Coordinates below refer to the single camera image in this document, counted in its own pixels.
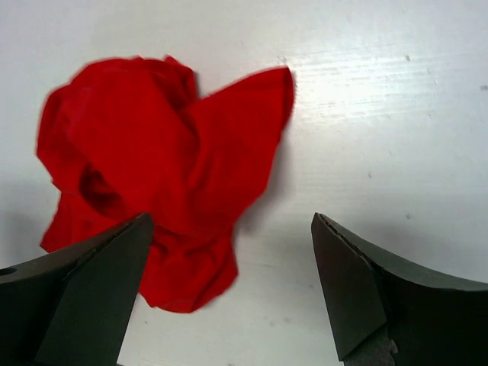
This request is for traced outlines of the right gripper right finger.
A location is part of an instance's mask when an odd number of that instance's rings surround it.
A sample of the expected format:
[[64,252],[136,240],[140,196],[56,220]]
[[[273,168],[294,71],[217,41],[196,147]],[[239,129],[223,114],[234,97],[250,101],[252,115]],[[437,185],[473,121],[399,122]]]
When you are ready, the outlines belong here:
[[313,250],[345,365],[485,365],[487,285],[423,267],[316,213]]

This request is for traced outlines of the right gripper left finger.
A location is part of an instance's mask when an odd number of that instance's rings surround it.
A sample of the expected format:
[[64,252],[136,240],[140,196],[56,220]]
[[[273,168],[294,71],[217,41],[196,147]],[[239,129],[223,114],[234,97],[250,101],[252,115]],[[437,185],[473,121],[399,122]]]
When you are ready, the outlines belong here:
[[1,270],[3,365],[116,365],[153,220],[139,214]]

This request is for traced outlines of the red t shirt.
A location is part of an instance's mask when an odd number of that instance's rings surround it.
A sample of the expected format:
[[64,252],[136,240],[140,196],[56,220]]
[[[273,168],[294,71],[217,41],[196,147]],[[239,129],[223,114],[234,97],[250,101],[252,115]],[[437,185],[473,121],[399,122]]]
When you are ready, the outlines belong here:
[[41,247],[146,212],[141,295],[173,313],[208,305],[236,280],[234,229],[268,186],[293,106],[286,66],[200,96],[194,71],[170,56],[88,64],[40,116],[37,156],[60,192]]

